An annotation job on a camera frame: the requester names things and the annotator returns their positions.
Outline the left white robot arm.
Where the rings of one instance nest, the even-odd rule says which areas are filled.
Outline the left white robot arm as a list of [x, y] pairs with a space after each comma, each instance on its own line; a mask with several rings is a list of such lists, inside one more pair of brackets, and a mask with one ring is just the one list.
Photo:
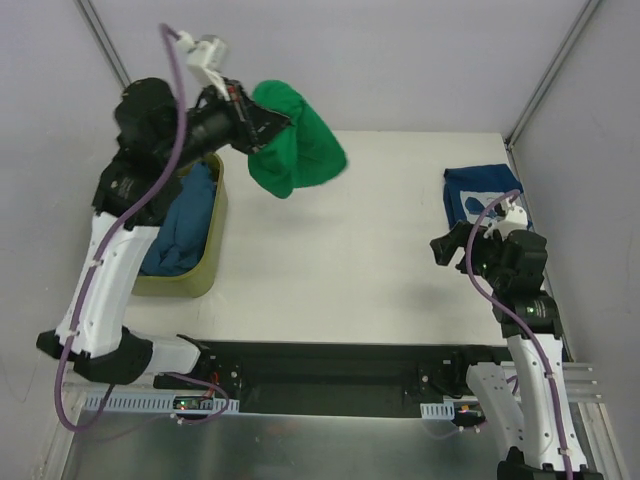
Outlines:
[[187, 108], [184, 93], [159, 78], [138, 80], [114, 110], [118, 150], [93, 197], [91, 238], [81, 277], [64, 319], [40, 333], [37, 348], [57, 360], [57, 384], [71, 366], [96, 383], [128, 385], [145, 374], [176, 373], [188, 388], [211, 377], [211, 353], [176, 335], [152, 337], [124, 323], [143, 259], [179, 194], [178, 168], [222, 147], [254, 154], [290, 126], [286, 115], [261, 106], [242, 85], [206, 86]]

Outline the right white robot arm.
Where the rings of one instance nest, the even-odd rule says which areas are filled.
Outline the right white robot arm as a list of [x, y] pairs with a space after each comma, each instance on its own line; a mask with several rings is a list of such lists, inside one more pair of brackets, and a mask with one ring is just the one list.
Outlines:
[[563, 341], [555, 300], [543, 290], [546, 240], [526, 229], [507, 234], [458, 222], [431, 241], [435, 261], [484, 279], [515, 367], [519, 393], [494, 361], [465, 360], [450, 369], [452, 387], [474, 394], [492, 424], [501, 453], [499, 479], [600, 479], [590, 467], [571, 417], [563, 372]]

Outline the green t shirt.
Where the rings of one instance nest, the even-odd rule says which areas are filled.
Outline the green t shirt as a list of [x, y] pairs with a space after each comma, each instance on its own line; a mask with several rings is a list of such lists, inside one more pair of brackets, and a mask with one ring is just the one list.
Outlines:
[[306, 98], [280, 80], [260, 82], [253, 100], [287, 116], [291, 124], [264, 149], [247, 158], [252, 179], [279, 199], [294, 190], [322, 185], [348, 167], [342, 145]]

